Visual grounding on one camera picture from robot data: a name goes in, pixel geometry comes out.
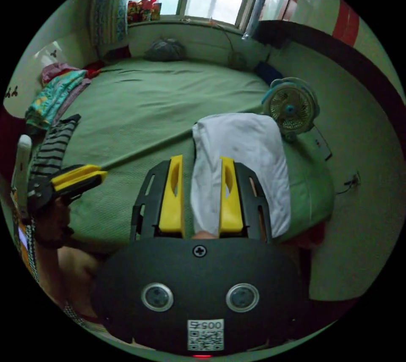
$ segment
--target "electric fan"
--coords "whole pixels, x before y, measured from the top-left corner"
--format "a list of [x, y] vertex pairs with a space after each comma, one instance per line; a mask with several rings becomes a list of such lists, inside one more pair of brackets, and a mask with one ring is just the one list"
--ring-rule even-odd
[[274, 80], [262, 99], [263, 113], [278, 124], [284, 139], [293, 142], [297, 135], [314, 126], [320, 108], [312, 88], [300, 78]]

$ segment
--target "pillow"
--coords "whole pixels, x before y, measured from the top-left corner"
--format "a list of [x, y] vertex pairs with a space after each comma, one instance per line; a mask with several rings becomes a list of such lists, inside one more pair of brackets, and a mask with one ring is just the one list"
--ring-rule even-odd
[[175, 39], [159, 39], [152, 43], [144, 58], [150, 61], [179, 61], [186, 58], [186, 49]]

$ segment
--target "screw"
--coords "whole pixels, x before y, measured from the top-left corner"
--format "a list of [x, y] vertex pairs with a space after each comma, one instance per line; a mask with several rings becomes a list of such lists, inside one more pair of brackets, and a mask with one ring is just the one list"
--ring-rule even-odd
[[193, 248], [193, 254], [196, 257], [203, 257], [207, 253], [207, 249], [203, 245], [197, 245]]

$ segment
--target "qr code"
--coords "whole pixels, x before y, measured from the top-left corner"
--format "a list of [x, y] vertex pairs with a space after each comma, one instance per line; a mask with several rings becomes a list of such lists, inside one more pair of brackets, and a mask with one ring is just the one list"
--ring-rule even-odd
[[222, 351], [224, 320], [188, 320], [189, 351]]

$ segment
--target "hand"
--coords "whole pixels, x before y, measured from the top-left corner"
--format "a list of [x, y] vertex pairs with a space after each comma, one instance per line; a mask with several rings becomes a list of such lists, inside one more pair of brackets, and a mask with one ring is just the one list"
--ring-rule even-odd
[[36, 234], [45, 241], [59, 241], [70, 223], [70, 208], [57, 198], [46, 211], [35, 219]]
[[211, 234], [210, 232], [200, 231], [196, 235], [192, 236], [192, 239], [217, 239], [218, 236]]

